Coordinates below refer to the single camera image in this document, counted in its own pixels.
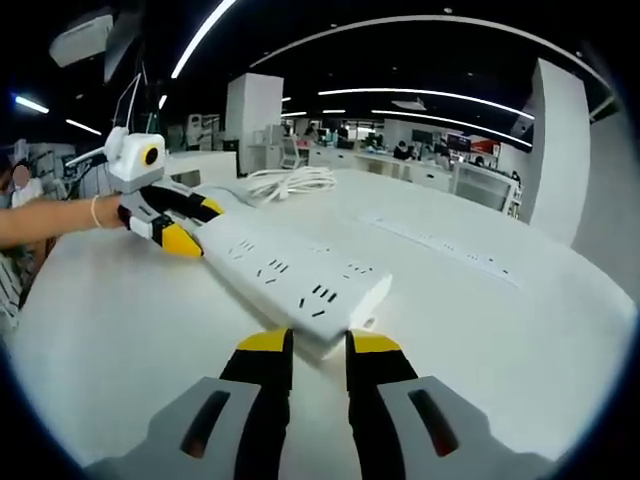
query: embedded floor outlet strip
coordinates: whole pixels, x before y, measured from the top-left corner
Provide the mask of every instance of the embedded floor outlet strip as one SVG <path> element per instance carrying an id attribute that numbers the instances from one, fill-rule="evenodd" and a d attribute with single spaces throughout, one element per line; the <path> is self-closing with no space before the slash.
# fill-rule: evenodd
<path id="1" fill-rule="evenodd" d="M 208 263 L 272 322 L 296 329 L 302 348 L 320 358 L 346 330 L 370 329 L 391 287 L 390 273 L 275 226 L 256 209 L 220 215 L 194 234 Z"/>
<path id="2" fill-rule="evenodd" d="M 400 235 L 412 242 L 419 243 L 425 247 L 437 250 L 445 255 L 460 260 L 467 265 L 482 270 L 494 277 L 498 277 L 511 285 L 521 288 L 521 283 L 516 280 L 509 270 L 504 266 L 500 266 L 493 257 L 479 255 L 477 253 L 466 252 L 454 243 L 438 238 L 434 235 L 424 232 L 415 232 L 400 223 L 389 222 L 378 215 L 363 215 L 359 217 L 361 222 L 381 228 L 396 235 Z"/>

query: round white table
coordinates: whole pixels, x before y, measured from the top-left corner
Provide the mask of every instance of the round white table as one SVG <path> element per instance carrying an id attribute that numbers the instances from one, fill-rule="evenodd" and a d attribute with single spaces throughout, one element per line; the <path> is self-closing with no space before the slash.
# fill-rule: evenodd
<path id="1" fill-rule="evenodd" d="M 635 329 L 631 299 L 577 253 L 467 200 L 359 171 L 332 192 L 263 207 L 273 221 L 393 273 L 377 309 L 420 376 L 489 417 L 518 451 L 556 459 L 589 427 Z M 358 220 L 381 215 L 494 256 L 517 288 Z M 258 314 L 205 262 L 171 257 L 126 231 L 65 236 L 8 339 L 15 373 L 45 425 L 81 465 L 141 442 L 151 417 L 217 377 Z M 344 358 L 294 359 L 281 478 L 359 478 Z"/>

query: ceiling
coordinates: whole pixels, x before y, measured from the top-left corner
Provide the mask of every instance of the ceiling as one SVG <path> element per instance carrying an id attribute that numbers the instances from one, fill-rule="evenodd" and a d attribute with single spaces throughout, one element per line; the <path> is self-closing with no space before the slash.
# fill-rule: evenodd
<path id="1" fill-rule="evenodd" d="M 560 11 L 549 2 L 504 6 L 478 2 L 395 0 L 325 0 L 301 6 L 296 0 L 238 0 L 196 49 L 177 80 L 171 73 L 191 37 L 218 0 L 179 2 L 78 0 L 46 2 L 31 11 L 16 3 L 14 17 L 29 15 L 23 41 L 11 42 L 11 77 L 5 95 L 0 142 L 25 137 L 32 141 L 99 142 L 100 137 L 64 123 L 71 118 L 107 132 L 122 89 L 133 76 L 142 52 L 150 103 L 160 94 L 169 99 L 164 123 L 180 122 L 189 113 L 224 113 L 229 81 L 247 71 L 285 79 L 284 94 L 292 97 L 286 111 L 321 116 L 323 109 L 346 109 L 350 118 L 376 118 L 372 109 L 401 110 L 392 100 L 414 100 L 409 94 L 344 94 L 318 96 L 322 90 L 389 87 L 438 90 L 522 109 L 531 93 L 536 59 L 546 58 L 582 78 L 590 110 L 609 91 L 576 63 L 538 43 L 512 33 L 452 22 L 412 21 L 336 32 L 275 56 L 255 68 L 265 55 L 291 42 L 328 31 L 332 25 L 407 15 L 443 14 L 490 20 L 542 37 L 564 50 L 583 52 L 595 62 L 580 38 L 588 22 L 575 12 Z M 143 34 L 109 85 L 103 83 L 104 56 L 65 69 L 48 55 L 51 41 L 79 15 L 103 6 L 116 14 L 123 8 L 144 10 Z M 21 93 L 51 109 L 48 115 L 15 108 L 10 94 Z M 428 115 L 451 118 L 509 133 L 517 115 L 486 105 L 447 97 L 421 96 Z"/>

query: human arm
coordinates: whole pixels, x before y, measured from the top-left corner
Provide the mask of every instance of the human arm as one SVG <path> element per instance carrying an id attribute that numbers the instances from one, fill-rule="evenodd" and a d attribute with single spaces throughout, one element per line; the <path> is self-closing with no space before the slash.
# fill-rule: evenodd
<path id="1" fill-rule="evenodd" d="M 36 201 L 13 210 L 0 210 L 0 249 L 96 228 L 91 202 L 92 199 Z M 96 199 L 95 214 L 104 228 L 123 226 L 118 217 L 119 205 L 119 196 Z"/>

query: cable bundle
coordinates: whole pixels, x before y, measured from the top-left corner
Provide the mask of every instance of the cable bundle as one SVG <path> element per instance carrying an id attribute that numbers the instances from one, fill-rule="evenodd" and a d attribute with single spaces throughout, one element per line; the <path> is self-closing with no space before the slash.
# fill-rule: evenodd
<path id="1" fill-rule="evenodd" d="M 333 172 L 324 167 L 302 167 L 296 170 L 260 170 L 247 177 L 245 185 L 251 198 L 284 200 L 290 193 L 317 193 L 336 186 Z"/>

